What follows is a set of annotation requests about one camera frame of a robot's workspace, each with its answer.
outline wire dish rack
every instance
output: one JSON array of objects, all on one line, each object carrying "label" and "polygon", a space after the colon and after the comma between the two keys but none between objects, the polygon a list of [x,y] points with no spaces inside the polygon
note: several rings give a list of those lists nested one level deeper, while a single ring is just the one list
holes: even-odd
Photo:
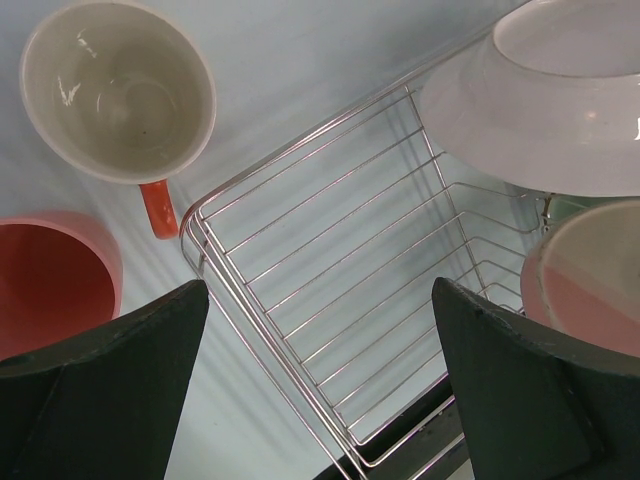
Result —
[{"label": "wire dish rack", "polygon": [[520,311],[519,272],[544,230],[544,195],[479,174],[429,137],[416,102],[443,61],[216,188],[182,225],[185,258],[345,478],[340,457],[367,479],[453,402],[382,455],[362,453],[446,376],[434,279]]}]

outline red mug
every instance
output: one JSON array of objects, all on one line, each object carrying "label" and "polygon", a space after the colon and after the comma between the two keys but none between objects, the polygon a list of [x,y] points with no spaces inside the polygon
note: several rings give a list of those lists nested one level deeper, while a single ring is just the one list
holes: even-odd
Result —
[{"label": "red mug", "polygon": [[216,112],[211,72],[183,33],[142,5],[71,5],[29,38],[20,86],[29,118],[60,157],[140,185],[156,237],[178,235],[167,178],[200,155]]},{"label": "red mug", "polygon": [[0,219],[0,361],[120,313],[122,260],[111,234],[75,212]]}]

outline orange mug handle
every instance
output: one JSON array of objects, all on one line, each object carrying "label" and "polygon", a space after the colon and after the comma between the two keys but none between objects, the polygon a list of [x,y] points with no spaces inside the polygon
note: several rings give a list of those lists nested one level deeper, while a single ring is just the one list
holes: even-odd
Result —
[{"label": "orange mug handle", "polygon": [[140,185],[144,206],[156,238],[167,240],[178,236],[178,222],[173,211],[166,180]]}]

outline wire grid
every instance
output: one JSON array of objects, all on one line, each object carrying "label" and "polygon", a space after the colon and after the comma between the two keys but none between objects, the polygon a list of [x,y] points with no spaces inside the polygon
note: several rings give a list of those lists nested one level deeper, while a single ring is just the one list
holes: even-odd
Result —
[{"label": "wire grid", "polygon": [[[539,194],[486,178],[431,141],[416,104],[429,71],[217,188],[182,228],[185,258],[254,358],[324,451],[336,462],[326,431],[364,479],[363,466],[380,465],[432,418],[378,458],[361,454],[446,376],[429,294],[435,278],[520,311],[519,271],[542,231]],[[220,288],[237,313],[220,303]]]}]

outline metal wire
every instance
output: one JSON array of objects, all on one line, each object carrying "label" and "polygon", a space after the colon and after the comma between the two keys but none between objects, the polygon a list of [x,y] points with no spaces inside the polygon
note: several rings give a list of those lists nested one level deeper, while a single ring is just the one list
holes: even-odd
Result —
[{"label": "metal wire", "polygon": [[[541,217],[535,211],[537,194],[514,193],[473,175],[477,181],[449,178],[448,166],[455,159],[438,151],[420,121],[414,100],[418,91],[414,84],[432,66],[416,69],[216,188],[190,209],[181,229],[185,258],[207,281],[211,296],[253,358],[334,463],[338,465],[332,453],[337,445],[364,480],[364,467],[380,465],[432,420],[432,415],[453,402],[445,402],[377,458],[367,459],[361,453],[360,447],[446,376],[433,366],[443,365],[441,350],[427,347],[437,332],[428,320],[431,298],[422,299],[425,282],[432,275],[444,274],[519,312],[517,281],[526,255],[521,241],[535,239],[542,230]],[[386,125],[383,133],[376,130],[379,123]],[[382,141],[385,136],[391,139]],[[354,142],[360,142],[362,150],[375,145],[375,152],[359,161],[353,159],[351,164],[353,152],[345,149]],[[342,157],[347,159],[344,165],[332,163]],[[326,182],[311,179],[314,188],[298,198],[296,195],[305,190],[296,172],[314,165],[326,170]],[[392,173],[399,167],[399,174]],[[376,168],[388,169],[384,184],[377,187],[367,176]],[[322,207],[345,185],[354,192],[362,191],[362,198],[353,197],[357,204],[346,206],[344,211],[338,204],[328,210]],[[261,195],[276,198],[270,209]],[[413,200],[416,195],[420,195],[419,201]],[[406,206],[398,198],[404,199]],[[529,209],[537,221],[522,223],[504,214],[499,207],[504,205]],[[223,226],[224,218],[245,208],[263,212],[264,219],[251,228],[247,225],[249,231],[239,238],[233,237]],[[328,225],[319,231],[313,227],[316,210],[329,218]],[[389,217],[388,211],[395,213]],[[367,214],[375,228],[372,224],[372,231],[363,235],[360,230],[366,229],[352,223]],[[543,218],[548,223],[548,215]],[[279,233],[287,228],[299,237],[291,235],[295,238],[290,239]],[[416,236],[414,230],[421,228],[427,231]],[[280,253],[270,254],[265,239],[278,242],[278,235],[284,238],[277,243]],[[346,250],[342,248],[350,242]],[[327,253],[327,245],[334,246],[335,258],[313,263]],[[375,260],[363,267],[357,260],[365,254]],[[295,268],[296,262],[306,265],[305,261],[311,262],[308,267]],[[406,278],[398,278],[398,272],[411,265],[421,267],[415,267]],[[362,293],[375,286],[382,288],[379,294]],[[269,293],[269,288],[277,294]],[[229,313],[220,296],[239,313]],[[302,314],[296,309],[306,311]],[[375,330],[380,318],[384,328]],[[409,330],[417,320],[421,321],[420,330]],[[403,335],[411,335],[407,341],[393,340],[405,330],[409,333]],[[248,340],[256,335],[266,347],[266,356],[259,353],[265,349]],[[426,348],[431,350],[416,361],[415,352]],[[354,366],[366,358],[375,358],[377,363],[371,363],[370,371],[354,375]],[[280,380],[274,369],[284,373],[286,381]],[[394,374],[398,369],[404,373]],[[404,399],[400,407],[398,398]],[[297,403],[301,399],[305,409]],[[321,429],[312,426],[318,423]],[[411,479],[419,478],[463,440],[458,437]],[[349,478],[342,466],[338,469]]]}]

